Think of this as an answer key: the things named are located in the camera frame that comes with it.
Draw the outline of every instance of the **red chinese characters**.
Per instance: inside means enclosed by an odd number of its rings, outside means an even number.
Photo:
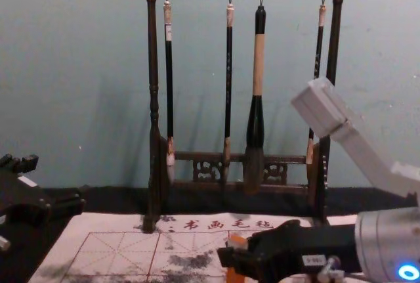
[[[264,229],[272,229],[273,228],[273,226],[271,226],[270,223],[266,222],[266,221],[258,221],[256,225],[258,227],[262,227]]]
[[[213,221],[211,222],[210,226],[208,226],[209,229],[221,229],[224,225],[220,223],[219,221]]]
[[[241,219],[238,219],[232,226],[240,227],[241,229],[246,229],[247,227],[249,227],[249,225],[244,226],[243,221]]]
[[[198,221],[189,221],[186,226],[184,226],[185,229],[189,228],[190,230],[196,229],[198,225],[196,224]]]

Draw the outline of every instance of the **brush handle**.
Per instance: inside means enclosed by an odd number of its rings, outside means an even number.
[[[173,137],[173,78],[172,78],[172,10],[171,3],[163,6],[165,19],[165,56],[166,56],[166,92],[167,92],[167,132]]]
[[[226,9],[226,108],[224,113],[224,144],[222,183],[228,180],[230,165],[230,111],[232,106],[232,36],[234,6],[229,3]]]
[[[262,5],[255,13],[254,74],[251,109],[247,126],[247,147],[262,148],[264,144],[263,72],[266,12]]]
[[[322,53],[322,40],[324,38],[324,24],[326,19],[326,6],[324,4],[320,7],[320,15],[318,19],[318,37],[316,40],[316,55],[315,55],[315,69],[314,69],[314,79],[319,78],[320,76],[320,67],[321,67],[321,53]],[[312,129],[309,129],[309,139],[314,139],[314,132]]]

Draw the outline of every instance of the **black brush handle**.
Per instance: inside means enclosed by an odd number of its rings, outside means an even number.
[[[166,57],[166,92],[167,92],[167,131],[168,138],[173,137],[173,77],[172,77],[172,15],[171,4],[166,1],[165,16],[165,57]]]
[[[320,7],[320,17],[318,21],[318,37],[316,40],[316,55],[315,55],[315,69],[314,69],[314,79],[319,78],[320,76],[320,66],[321,66],[321,53],[322,53],[322,40],[324,38],[324,23],[326,18],[326,6],[324,4]],[[314,132],[312,129],[309,129],[309,139],[314,139]]]
[[[230,107],[232,102],[232,36],[234,6],[229,4],[226,10],[226,110],[224,115],[224,137],[230,137]]]
[[[224,144],[222,191],[228,180],[230,165],[230,111],[232,106],[232,36],[234,22],[234,6],[229,3],[226,10],[226,108],[224,112]]]

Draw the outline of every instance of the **teal wall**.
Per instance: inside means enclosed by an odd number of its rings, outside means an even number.
[[[175,144],[221,151],[227,0],[171,0]],[[234,0],[232,151],[245,149],[259,0]],[[289,105],[312,78],[320,0],[264,0],[265,151],[304,154],[307,126]],[[157,0],[163,29],[163,0]],[[337,88],[395,158],[420,165],[418,0],[345,0]],[[0,0],[0,153],[36,153],[49,187],[146,186],[149,91],[146,0]],[[331,0],[322,60],[325,74]],[[166,136],[163,30],[160,128]],[[231,179],[240,179],[233,166]],[[191,177],[179,163],[180,179]],[[289,170],[305,181],[304,167]],[[335,143],[331,186],[369,183]]]

